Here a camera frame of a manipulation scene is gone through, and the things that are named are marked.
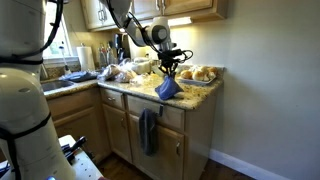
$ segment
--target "beige wall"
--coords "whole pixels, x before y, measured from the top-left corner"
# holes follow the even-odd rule
[[[227,68],[212,148],[319,179],[320,1],[229,0],[229,18],[172,30],[189,63]]]

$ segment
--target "wooden floor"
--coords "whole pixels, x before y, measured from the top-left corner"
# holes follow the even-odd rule
[[[101,173],[110,180],[151,180],[136,167],[112,154],[98,166]],[[200,180],[253,180],[226,166],[209,160]]]

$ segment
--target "lower cabinet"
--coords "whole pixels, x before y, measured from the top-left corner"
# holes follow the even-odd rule
[[[105,104],[103,110],[112,151],[132,163],[126,113]]]
[[[139,117],[130,115],[133,164],[153,179],[182,179],[184,136],[157,125],[158,150],[147,156],[140,147]]]
[[[48,101],[58,137],[87,138],[83,149],[99,163],[111,154],[99,88],[91,88]]]
[[[211,148],[214,94],[192,110],[163,105],[110,89],[101,89],[101,95],[113,152],[152,179],[200,178]],[[145,108],[158,115],[158,149],[152,156],[145,155],[140,146],[139,117]]]
[[[82,110],[78,113],[66,116],[55,121],[58,137],[72,135],[75,140],[81,136],[87,138],[83,149],[94,156],[94,162],[100,162],[108,155],[108,150],[104,145],[104,139],[98,131],[99,124],[93,108]]]

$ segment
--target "dish towel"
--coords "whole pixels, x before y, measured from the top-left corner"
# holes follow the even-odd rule
[[[145,155],[151,156],[157,152],[158,138],[156,130],[156,114],[150,109],[144,109],[139,118],[140,145]]]

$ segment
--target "blue towel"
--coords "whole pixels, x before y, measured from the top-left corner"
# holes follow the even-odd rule
[[[166,76],[164,82],[156,87],[155,91],[158,93],[161,100],[167,100],[172,98],[178,92],[182,92],[183,89],[174,81],[174,76]]]
[[[72,82],[83,82],[91,79],[96,79],[97,75],[93,75],[87,71],[73,72],[71,74],[63,75],[59,80],[72,81]]]
[[[158,139],[156,129],[156,114],[150,109],[144,109],[139,118],[140,145],[145,155],[151,156],[157,152]]]

